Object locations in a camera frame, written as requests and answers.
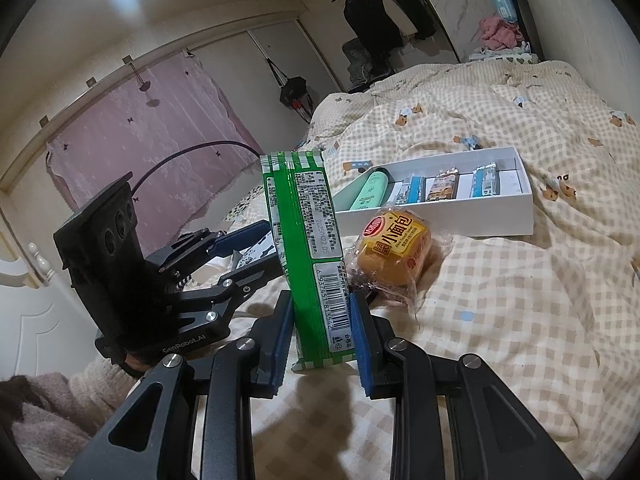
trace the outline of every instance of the checkered blanket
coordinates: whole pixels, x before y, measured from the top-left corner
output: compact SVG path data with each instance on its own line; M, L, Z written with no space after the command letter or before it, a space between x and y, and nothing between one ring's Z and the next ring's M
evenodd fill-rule
M417 104L422 112L396 124ZM441 266L418 284L417 322L389 301L373 311L431 354L481 355L585 478L605 478L640 430L633 118L608 107L564 62L420 65L363 94L327 97L303 149L325 149L335 193L358 176L345 162L464 150L454 137L472 135L486 148L520 152L534 189L534 234L455 236ZM262 218L263 193L234 228ZM233 336L269 313L284 286L281 278L252 297ZM389 476L392 402L364 396L355 364L287 371L276 399L252 402L252 420L260 479ZM451 473L450 445L446 455Z

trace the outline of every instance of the white headboard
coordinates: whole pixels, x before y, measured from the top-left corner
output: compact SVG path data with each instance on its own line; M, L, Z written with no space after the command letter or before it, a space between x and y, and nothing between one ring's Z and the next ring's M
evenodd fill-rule
M0 380L48 372L69 377L98 355L97 329L78 295L35 244L29 252L46 277L38 288L23 284L28 267L22 258L0 260Z

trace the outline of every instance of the metal screw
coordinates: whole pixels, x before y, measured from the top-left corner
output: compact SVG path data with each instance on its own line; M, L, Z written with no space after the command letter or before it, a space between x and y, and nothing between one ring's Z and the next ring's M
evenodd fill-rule
M162 358L162 364L167 368L175 368L182 362L182 356L178 354L167 354Z
M467 368L479 368L482 360L475 354L467 354L462 358L462 364Z
M251 350L255 346L255 341L250 337L241 337L236 341L236 348L238 350Z
M389 340L387 346L396 352L401 352L406 349L406 339L401 337L395 337Z

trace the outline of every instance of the open cardboard box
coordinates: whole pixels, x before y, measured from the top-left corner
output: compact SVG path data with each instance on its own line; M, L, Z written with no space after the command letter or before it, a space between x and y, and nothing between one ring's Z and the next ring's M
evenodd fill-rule
M500 195L469 198L473 170L491 162L497 165ZM349 211L376 168L385 168L392 177L385 200L393 182L412 175L426 176L428 194L437 174L458 168L460 177L454 199L405 206L431 226L438 226L451 234L475 237L533 234L533 199L529 179L517 150L508 147L445 153L369 168L334 195L335 215L341 236L361 234L379 209Z

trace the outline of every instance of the pink plush cloth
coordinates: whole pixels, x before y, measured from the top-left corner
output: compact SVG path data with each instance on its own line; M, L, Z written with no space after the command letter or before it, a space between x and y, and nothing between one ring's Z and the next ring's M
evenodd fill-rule
M517 23L505 22L500 16L480 20L481 39L491 50L514 48L524 40Z

